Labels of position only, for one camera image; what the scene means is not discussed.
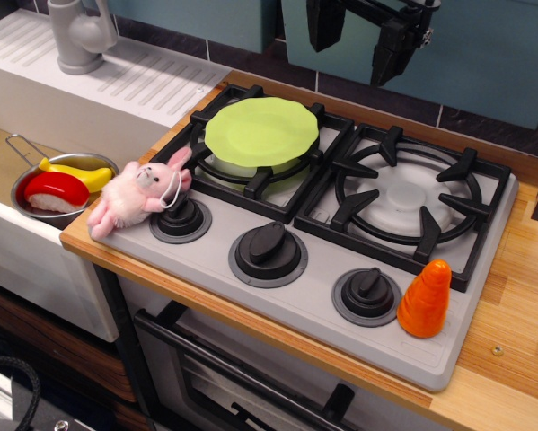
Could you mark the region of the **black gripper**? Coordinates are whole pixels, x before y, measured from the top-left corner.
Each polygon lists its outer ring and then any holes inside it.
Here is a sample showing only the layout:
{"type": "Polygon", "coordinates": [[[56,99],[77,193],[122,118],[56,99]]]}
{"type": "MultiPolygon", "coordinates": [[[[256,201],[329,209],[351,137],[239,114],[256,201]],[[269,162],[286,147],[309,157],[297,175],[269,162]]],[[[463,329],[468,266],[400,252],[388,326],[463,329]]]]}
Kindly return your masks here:
{"type": "Polygon", "coordinates": [[[310,44],[321,52],[340,41],[346,8],[358,17],[381,27],[373,54],[370,84],[382,87],[401,75],[417,48],[430,43],[432,14],[440,1],[403,1],[393,9],[380,1],[307,0],[306,13],[310,44]]]}

